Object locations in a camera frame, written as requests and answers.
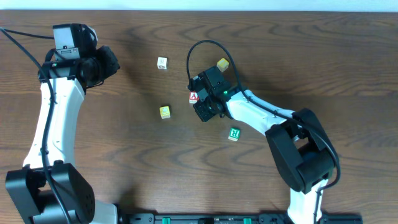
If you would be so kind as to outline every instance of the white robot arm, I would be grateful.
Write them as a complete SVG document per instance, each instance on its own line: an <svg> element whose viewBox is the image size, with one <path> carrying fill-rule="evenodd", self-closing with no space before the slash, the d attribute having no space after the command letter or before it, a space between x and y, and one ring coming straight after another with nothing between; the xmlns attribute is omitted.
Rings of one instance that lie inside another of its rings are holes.
<svg viewBox="0 0 398 224"><path fill-rule="evenodd" d="M264 100L254 96L250 90L246 90L245 92L248 97L260 105L290 118L292 117L292 113L294 111L281 109L265 102ZM249 102L246 97L243 96L241 91L233 95L231 99L226 102L226 105L233 119L248 124L263 135L266 135L266 131L268 131L273 125L282 124L286 121L286 119L275 116L274 114ZM311 188L311 191L306 194L290 189L290 206L287 213L295 224L306 224L313 221L313 213L315 211L317 201L317 191L320 187L324 187L327 182L328 179L319 181L319 183L315 184ZM322 212L319 206L317 208L317 220L321 217Z"/></svg>
<svg viewBox="0 0 398 224"><path fill-rule="evenodd" d="M25 223L116 224L116 206L96 201L93 189L75 169L74 145L78 112L86 90L103 83L120 66L109 47L96 49L98 38L92 28L62 24L53 26L53 32L56 48L49 51L40 67L42 106L34 142L22 170L7 173L6 188ZM42 141L47 122L43 164ZM46 169L51 180L44 175ZM39 190L46 180L52 182L51 190Z"/></svg>
<svg viewBox="0 0 398 224"><path fill-rule="evenodd" d="M190 78L190 54L194 47L205 42L216 44L226 52L238 79L236 87L231 87L217 66ZM319 221L322 191L338 165L338 157L315 114L308 109L297 113L281 109L256 97L252 91L243 90L229 52L213 40L199 41L190 49L187 73L187 88L197 92L200 99L193 105L199 118L206 122L217 114L227 116L265 135L279 174L291 188L289 218L295 224ZM308 143L297 149L294 141L298 139L308 139Z"/></svg>

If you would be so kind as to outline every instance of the green connector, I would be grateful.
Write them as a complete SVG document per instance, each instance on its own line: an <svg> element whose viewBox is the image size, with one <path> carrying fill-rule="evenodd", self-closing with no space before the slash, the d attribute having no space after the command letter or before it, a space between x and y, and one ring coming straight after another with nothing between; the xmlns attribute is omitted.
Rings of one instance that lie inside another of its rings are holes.
<svg viewBox="0 0 398 224"><path fill-rule="evenodd" d="M244 218L243 224L251 224L251 218Z"/></svg>
<svg viewBox="0 0 398 224"><path fill-rule="evenodd" d="M170 224L171 222L171 218L162 218L162 224Z"/></svg>

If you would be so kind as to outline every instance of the small cube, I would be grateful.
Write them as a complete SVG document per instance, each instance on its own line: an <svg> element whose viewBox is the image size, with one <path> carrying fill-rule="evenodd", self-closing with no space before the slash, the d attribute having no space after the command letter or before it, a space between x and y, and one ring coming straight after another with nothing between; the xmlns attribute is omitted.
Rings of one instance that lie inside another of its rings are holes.
<svg viewBox="0 0 398 224"><path fill-rule="evenodd" d="M189 93L189 103L196 103L198 100L198 93L196 93L195 91Z"/></svg>
<svg viewBox="0 0 398 224"><path fill-rule="evenodd" d="M169 108L169 106L163 106L163 107L160 108L160 116L162 117L162 119L170 117L170 108Z"/></svg>
<svg viewBox="0 0 398 224"><path fill-rule="evenodd" d="M232 141L237 141L240 135L241 135L241 130L236 128L231 128L231 130L229 131L228 139Z"/></svg>
<svg viewBox="0 0 398 224"><path fill-rule="evenodd" d="M225 60L225 58L222 58L221 60L219 60L219 61L217 62L217 68L218 68L221 72L224 72L224 71L228 68L228 65L229 65L229 63L228 63L227 60Z"/></svg>
<svg viewBox="0 0 398 224"><path fill-rule="evenodd" d="M157 58L157 68L167 69L167 58L158 57Z"/></svg>

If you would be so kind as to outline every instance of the dark wood surface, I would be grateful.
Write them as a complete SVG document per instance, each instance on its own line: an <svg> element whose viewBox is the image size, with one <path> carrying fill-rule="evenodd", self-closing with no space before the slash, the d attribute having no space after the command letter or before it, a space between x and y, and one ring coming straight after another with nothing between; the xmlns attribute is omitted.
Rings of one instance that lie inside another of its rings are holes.
<svg viewBox="0 0 398 224"><path fill-rule="evenodd" d="M92 26L120 71L87 92L76 166L97 199L159 213L285 210L289 188L260 133L237 121L202 123L188 104L185 60L198 40L220 41L241 79L283 108L316 112L340 155L329 212L365 223L398 222L398 14L326 12L1 11L0 26L52 35L52 25ZM51 40L13 35L40 62ZM40 109L34 64L0 35L0 179L20 169ZM157 57L168 57L158 70ZM224 54L195 49L191 73ZM234 81L231 69L227 78ZM171 105L171 119L159 107ZM228 140L241 129L238 142ZM0 184L0 222L21 218Z"/></svg>

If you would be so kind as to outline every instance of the yellow block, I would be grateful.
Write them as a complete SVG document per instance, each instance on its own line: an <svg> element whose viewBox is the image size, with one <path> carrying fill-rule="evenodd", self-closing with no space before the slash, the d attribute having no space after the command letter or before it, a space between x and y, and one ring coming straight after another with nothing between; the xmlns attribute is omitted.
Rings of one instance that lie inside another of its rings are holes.
<svg viewBox="0 0 398 224"><path fill-rule="evenodd" d="M227 60L225 60L225 58L222 58L221 60L219 60L219 61L217 62L217 68L218 68L221 72L224 72L224 71L228 68L228 65L229 65L229 63L228 63Z"/></svg>
<svg viewBox="0 0 398 224"><path fill-rule="evenodd" d="M169 106L163 106L163 107L160 108L160 116L162 117L162 119L170 117L170 108L169 108Z"/></svg>

